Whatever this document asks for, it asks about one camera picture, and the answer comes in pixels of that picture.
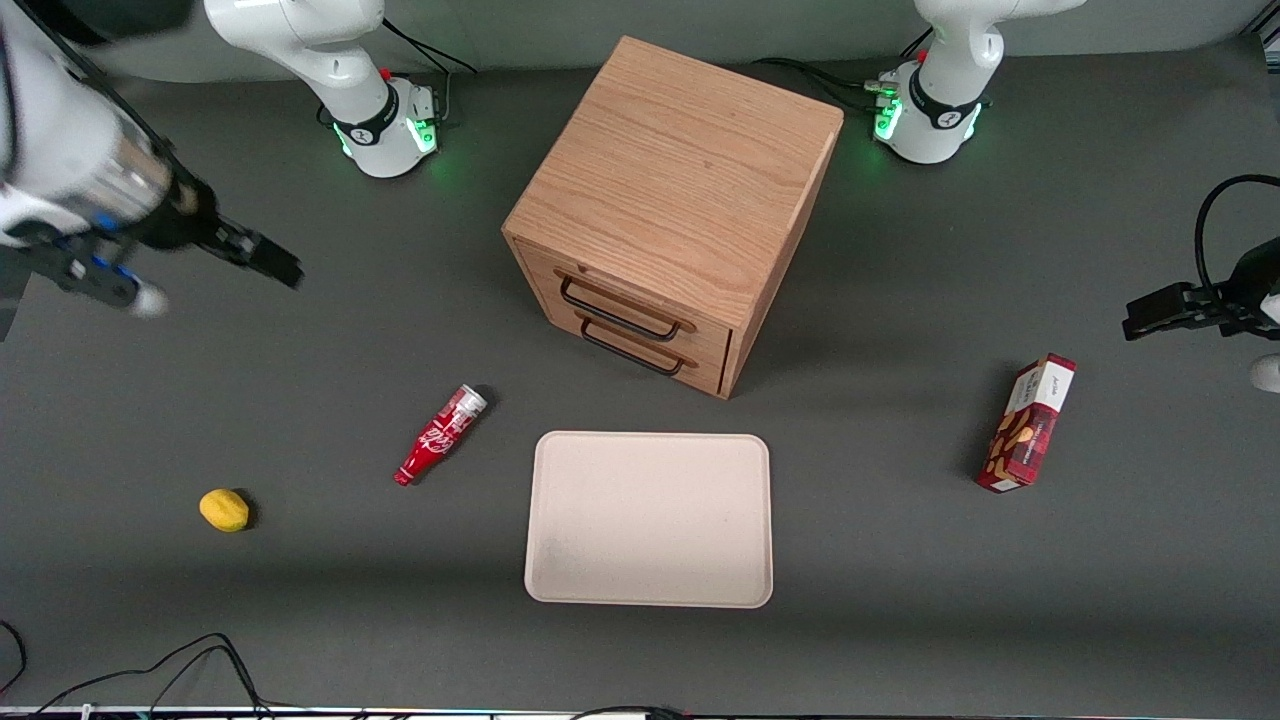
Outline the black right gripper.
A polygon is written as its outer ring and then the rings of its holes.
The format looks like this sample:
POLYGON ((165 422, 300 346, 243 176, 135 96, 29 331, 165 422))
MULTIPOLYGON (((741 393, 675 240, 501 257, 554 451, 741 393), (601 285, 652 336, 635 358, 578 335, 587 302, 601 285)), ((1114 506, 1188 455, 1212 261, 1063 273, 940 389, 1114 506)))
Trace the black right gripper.
POLYGON ((216 249, 212 254, 224 263, 292 290, 305 275, 300 259, 279 243, 257 231, 223 222, 216 195, 196 176, 182 176, 170 183, 161 202, 140 222, 140 242, 159 251, 188 246, 216 249))

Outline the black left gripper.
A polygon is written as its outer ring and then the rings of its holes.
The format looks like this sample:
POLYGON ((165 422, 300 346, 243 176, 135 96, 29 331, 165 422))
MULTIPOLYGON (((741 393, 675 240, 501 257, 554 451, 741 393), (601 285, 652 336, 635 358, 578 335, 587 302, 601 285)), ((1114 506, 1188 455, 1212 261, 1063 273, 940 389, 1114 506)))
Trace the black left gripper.
POLYGON ((1277 319, 1265 302, 1277 297, 1279 240, 1268 240, 1236 261, 1226 281, 1213 283, 1204 260, 1204 241, 1193 241, 1199 287, 1172 283, 1126 305, 1126 341, 1175 329, 1217 327, 1224 337, 1276 337, 1277 319))

